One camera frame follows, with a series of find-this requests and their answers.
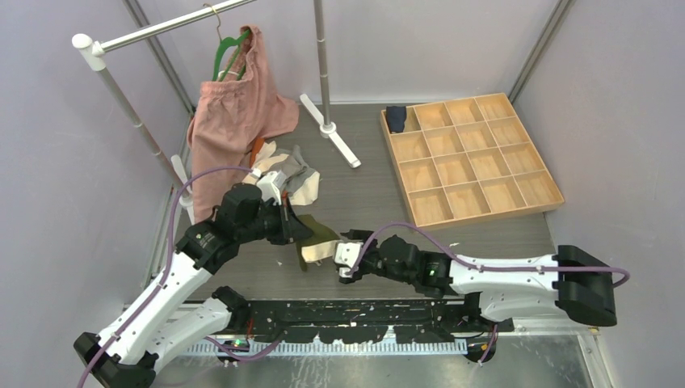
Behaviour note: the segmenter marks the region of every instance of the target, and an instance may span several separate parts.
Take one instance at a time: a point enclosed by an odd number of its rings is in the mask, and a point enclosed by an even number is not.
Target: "metal floor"
[[[493,360],[475,371],[475,364],[463,356],[267,357],[259,362],[242,363],[237,368],[208,371],[215,364],[215,357],[177,357],[160,372],[153,387],[176,386],[173,384],[188,380],[191,381],[182,386],[592,387],[578,339],[572,335],[500,337]]]
[[[340,136],[362,162],[354,170],[330,141],[319,136],[318,126],[303,108],[295,131],[274,139],[280,148],[300,145],[305,161],[321,173],[318,200],[296,208],[298,214],[311,213],[338,232],[350,228],[374,230],[390,221],[409,219],[380,131],[380,110],[384,108],[381,104],[331,107]],[[187,217],[181,217],[181,223],[179,233],[187,228]],[[389,230],[385,237],[392,233],[424,249],[431,248],[430,243],[407,230]],[[465,255],[519,258],[554,252],[542,214],[452,227],[432,234],[443,244],[459,243],[454,250]],[[204,300],[222,285],[251,299],[418,297],[408,285],[375,276],[342,285],[332,259],[320,267],[309,265],[309,270],[302,272],[294,250],[294,246],[274,247],[268,242],[246,244],[238,257],[193,293],[190,300]]]

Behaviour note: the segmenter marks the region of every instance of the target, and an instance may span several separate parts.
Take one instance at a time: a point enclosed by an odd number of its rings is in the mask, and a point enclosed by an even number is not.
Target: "clothing rack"
[[[138,116],[138,113],[131,105],[131,102],[128,101],[126,95],[119,87],[119,84],[116,82],[114,77],[111,75],[110,71],[107,69],[107,65],[105,64],[103,57],[105,53],[121,49],[122,47],[128,46],[129,44],[134,44],[141,40],[150,38],[152,36],[162,34],[163,32],[168,32],[175,28],[182,27],[190,23],[194,23],[198,20],[206,19],[210,16],[214,16],[218,13],[232,10],[233,8],[238,8],[239,6],[243,6],[253,1],[255,0],[228,0],[226,2],[216,4],[213,7],[205,7],[201,10],[191,12],[187,15],[179,16],[178,18],[167,20],[165,22],[158,23],[153,26],[143,27],[138,31],[105,42],[99,42],[97,40],[93,41],[93,39],[86,34],[76,34],[71,40],[72,45],[81,53],[81,55],[83,55],[83,58],[88,63],[88,66],[99,75],[100,79],[103,80],[105,86],[107,86],[107,89],[110,91],[116,102],[119,104],[120,108],[131,120],[133,127],[138,129],[138,132],[143,137],[145,144],[148,146],[150,151],[152,151],[153,156],[155,156],[157,160],[160,162],[165,173],[172,178],[174,186],[177,188],[183,186],[183,179],[179,175],[184,175],[184,173],[180,174],[180,171],[179,173],[176,172],[172,162],[164,154],[162,149],[159,147],[157,141],[154,140],[154,137],[148,130],[147,126]],[[330,135],[330,139],[333,140],[334,144],[339,149],[339,142],[342,142],[342,145],[347,149],[347,152],[351,154],[353,159],[356,159],[356,157],[354,157],[354,154],[351,153],[351,151],[349,150],[349,148],[347,148],[342,139],[340,139],[340,136],[335,132],[335,124],[331,123],[330,121],[330,93],[328,87],[328,74],[326,64],[326,42],[325,39],[323,39],[323,14],[321,11],[321,0],[314,0],[314,9],[317,24],[319,69],[321,71],[321,97],[324,107],[324,115],[323,117],[321,117],[321,120],[317,120],[316,116],[314,118],[317,121],[321,121],[320,124],[322,124],[322,136],[329,137],[328,135]],[[305,104],[305,106],[307,106],[310,112],[312,112],[312,107],[314,110],[316,110],[316,107],[313,106],[311,101],[309,101],[309,104],[311,106],[308,106],[307,104]],[[345,152],[343,152],[343,155],[347,158],[347,161],[352,166],[352,162],[348,158],[348,155],[346,155]],[[356,160],[356,165],[354,165],[353,167],[357,167],[358,165],[359,160]]]

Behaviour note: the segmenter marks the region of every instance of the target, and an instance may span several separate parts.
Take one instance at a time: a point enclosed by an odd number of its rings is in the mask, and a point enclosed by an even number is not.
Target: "wooden tray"
[[[416,226],[437,229],[556,209],[564,197],[503,93],[407,107],[380,123]]]

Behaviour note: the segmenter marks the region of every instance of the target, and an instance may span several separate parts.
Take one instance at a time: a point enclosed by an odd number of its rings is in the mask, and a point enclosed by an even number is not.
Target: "olive green cloth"
[[[340,236],[328,226],[318,223],[309,214],[297,218],[314,232],[312,237],[295,243],[300,257],[300,268],[306,271],[307,263],[315,263],[335,254],[335,246],[340,241]]]

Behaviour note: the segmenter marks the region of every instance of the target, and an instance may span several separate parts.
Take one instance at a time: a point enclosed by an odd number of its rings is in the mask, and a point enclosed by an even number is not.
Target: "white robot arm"
[[[119,318],[97,334],[78,337],[74,343],[77,354],[85,364],[95,363],[91,373],[104,386],[149,387],[169,361],[206,335],[245,327],[250,307],[229,287],[220,287],[181,319],[166,322],[196,289],[237,256],[241,244],[266,239],[285,245],[313,236],[281,197],[282,184],[277,173],[270,173],[256,186],[235,185],[208,220],[186,231],[176,245],[171,267]],[[596,272],[593,268],[606,268],[606,264],[576,247],[561,246],[556,255],[530,259],[460,255],[462,263],[458,264],[445,253],[420,251],[397,236],[379,247],[372,240],[371,249],[360,258],[372,232],[351,230],[343,235],[352,241],[340,242],[334,256],[342,283],[375,274],[413,285],[428,297],[462,296],[466,314],[486,325],[537,315],[567,315],[591,326],[616,325],[611,273]],[[521,272],[516,267],[540,270]],[[584,267],[587,271],[565,273],[559,267]],[[127,321],[131,322],[121,331]]]
[[[616,325],[611,273],[593,272],[609,267],[577,247],[559,246],[555,255],[529,259],[457,255],[467,267],[442,252],[420,251],[393,236],[379,247],[374,240],[371,249],[357,262],[364,241],[371,234],[351,230],[346,235],[359,241],[338,244],[334,262],[340,282],[350,284],[366,274],[374,274],[413,285],[418,293],[428,297],[462,296],[473,308],[474,318],[492,323],[509,318],[558,315],[589,326]],[[356,272],[351,271],[355,264]],[[565,272],[570,267],[586,268],[586,271]]]

